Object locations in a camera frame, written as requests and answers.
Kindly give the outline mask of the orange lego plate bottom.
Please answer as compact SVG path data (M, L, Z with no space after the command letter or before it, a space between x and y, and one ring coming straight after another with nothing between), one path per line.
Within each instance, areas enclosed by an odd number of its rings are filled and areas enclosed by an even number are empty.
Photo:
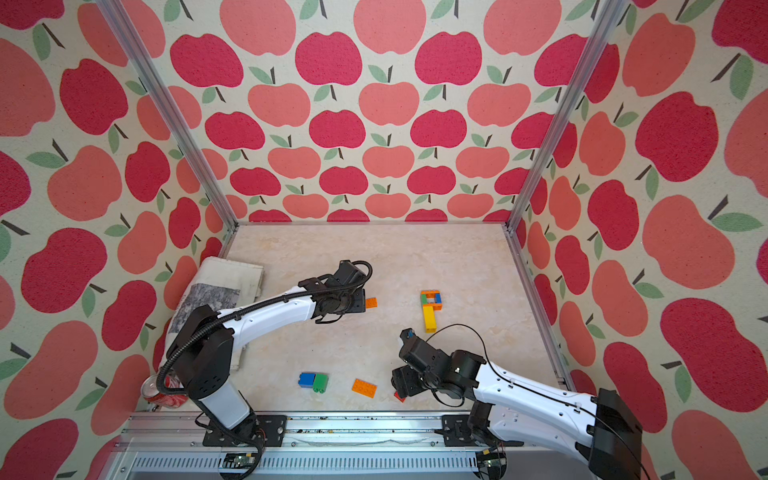
M367 398L374 398L377 386L361 379L355 379L351 390Z

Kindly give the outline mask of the yellow square lego brick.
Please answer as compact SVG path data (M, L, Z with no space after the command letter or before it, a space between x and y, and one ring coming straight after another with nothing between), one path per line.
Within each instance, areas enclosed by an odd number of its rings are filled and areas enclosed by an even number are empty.
M423 309L423 318L424 318L424 325L425 325L425 332L427 334L433 334L437 331L437 320L435 311L431 309Z

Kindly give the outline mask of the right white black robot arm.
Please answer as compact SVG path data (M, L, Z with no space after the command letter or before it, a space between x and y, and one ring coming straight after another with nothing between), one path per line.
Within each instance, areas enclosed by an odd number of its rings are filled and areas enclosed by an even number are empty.
M640 421L614 390L579 393L515 375L482 355L450 354L401 331L402 367L392 385L401 398L429 391L471 402L471 438L489 446L506 442L544 447L584 463L600 479L644 479Z

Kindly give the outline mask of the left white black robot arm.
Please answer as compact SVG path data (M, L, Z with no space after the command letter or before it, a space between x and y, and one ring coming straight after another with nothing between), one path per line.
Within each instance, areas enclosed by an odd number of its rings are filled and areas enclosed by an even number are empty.
M219 311L195 308L168 347L155 385L164 395L188 397L212 427L233 435L256 418L229 380L235 350L288 325L309 320L326 325L363 313L364 286L372 275L369 262L342 260L335 272L305 279L266 300Z

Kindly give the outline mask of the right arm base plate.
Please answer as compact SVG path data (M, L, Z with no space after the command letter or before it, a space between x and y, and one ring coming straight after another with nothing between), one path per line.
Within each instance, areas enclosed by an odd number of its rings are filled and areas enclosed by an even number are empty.
M497 447L523 447L525 443L519 440L500 440L488 430L473 426L469 414L443 415L441 426L435 433L443 438L447 447L487 446Z

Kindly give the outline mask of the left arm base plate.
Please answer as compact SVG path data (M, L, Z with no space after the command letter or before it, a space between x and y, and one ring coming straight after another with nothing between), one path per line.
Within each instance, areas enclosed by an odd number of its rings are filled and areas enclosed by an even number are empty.
M240 446L280 447L286 432L285 415L251 414L239 425L224 431L212 421L204 429L205 447L234 448Z

